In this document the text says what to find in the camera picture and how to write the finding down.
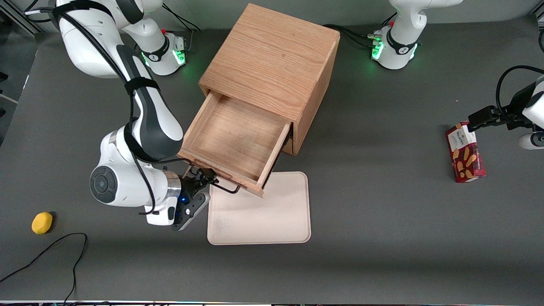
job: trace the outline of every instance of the circular button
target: circular button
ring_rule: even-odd
[[[100,193],[108,190],[108,179],[103,175],[98,175],[95,179],[95,188]]]

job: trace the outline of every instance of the cabinet top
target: cabinet top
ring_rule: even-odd
[[[248,4],[199,85],[298,122],[340,33]]]

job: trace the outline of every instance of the wood grain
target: wood grain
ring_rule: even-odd
[[[213,91],[208,94],[200,107],[199,112],[196,114],[195,119],[193,119],[193,122],[183,136],[182,147],[188,148],[192,146],[194,140],[198,138],[200,131],[208,122],[209,117],[219,103],[219,100],[221,100],[221,97],[223,97],[223,95]]]
[[[325,92],[329,87],[329,83],[332,75],[332,68],[334,67],[336,51],[338,50],[338,43],[340,37],[337,39],[333,49],[330,50],[327,60],[323,63],[322,72],[320,74],[318,82],[315,84],[312,94],[308,99],[308,103],[304,108],[304,112],[301,114],[301,118],[293,127],[293,152],[292,155],[296,156],[299,151],[306,134],[312,125],[313,118],[316,116],[317,110],[321,105],[321,101],[325,96]]]
[[[339,32],[249,4],[199,81],[298,123]]]
[[[287,134],[289,134],[289,130],[291,129],[291,123],[286,124],[283,127],[283,130],[280,133],[280,136],[278,137],[278,141],[276,142],[276,145],[272,149],[272,152],[270,153],[270,157],[267,160],[267,163],[263,167],[263,171],[261,172],[261,176],[259,177],[259,180],[257,181],[258,187],[263,187],[264,183],[266,182],[268,175],[270,172],[272,172],[272,167],[274,166],[274,162],[276,161],[277,156],[281,153],[281,149],[283,148],[283,143],[285,142],[285,139],[287,138]]]
[[[180,155],[246,189],[262,190],[290,125],[287,119],[211,91]]]

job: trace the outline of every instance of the red box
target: red box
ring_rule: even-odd
[[[476,134],[469,132],[467,125],[468,121],[463,121],[446,132],[455,181],[458,183],[467,183],[486,175]]]

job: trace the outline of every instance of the yellow sponge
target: yellow sponge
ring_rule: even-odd
[[[38,235],[45,234],[51,228],[53,216],[47,211],[40,212],[32,221],[32,231]]]

